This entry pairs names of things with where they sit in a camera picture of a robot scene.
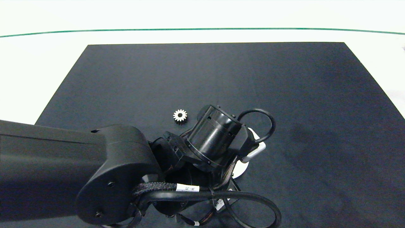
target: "cable label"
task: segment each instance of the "cable label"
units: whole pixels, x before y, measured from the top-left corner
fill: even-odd
[[[200,186],[177,184],[176,191],[200,191]]]

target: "gear teeth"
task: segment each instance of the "gear teeth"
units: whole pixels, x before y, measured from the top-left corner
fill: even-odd
[[[187,121],[187,112],[184,109],[178,109],[173,113],[173,118],[176,123],[183,124]]]

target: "black cylindrical actuator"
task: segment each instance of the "black cylindrical actuator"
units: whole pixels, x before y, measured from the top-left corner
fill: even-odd
[[[227,148],[241,129],[242,124],[219,107],[205,106],[198,115],[198,122],[185,142],[191,151],[210,168],[227,165],[232,153]],[[206,167],[196,166],[202,170]]]

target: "green line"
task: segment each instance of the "green line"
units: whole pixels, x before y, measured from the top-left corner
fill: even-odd
[[[360,29],[344,29],[344,28],[130,28],[130,29],[88,29],[88,30],[66,30],[66,31],[51,31],[51,32],[33,32],[24,34],[14,34],[0,36],[4,37],[19,37],[28,35],[48,34],[48,33],[63,33],[63,32],[109,32],[109,31],[191,31],[191,30],[329,30],[329,31],[349,31],[349,32],[373,32],[405,35],[405,32],[386,32]]]

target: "black plastic cover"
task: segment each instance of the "black plastic cover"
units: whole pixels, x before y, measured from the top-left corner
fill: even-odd
[[[75,214],[75,198],[105,162],[105,138],[0,120],[0,221]]]
[[[143,176],[161,176],[161,171],[137,128],[112,125],[94,132],[106,138],[107,160],[78,194],[77,215],[90,224],[114,224],[131,217],[128,206],[133,187]]]

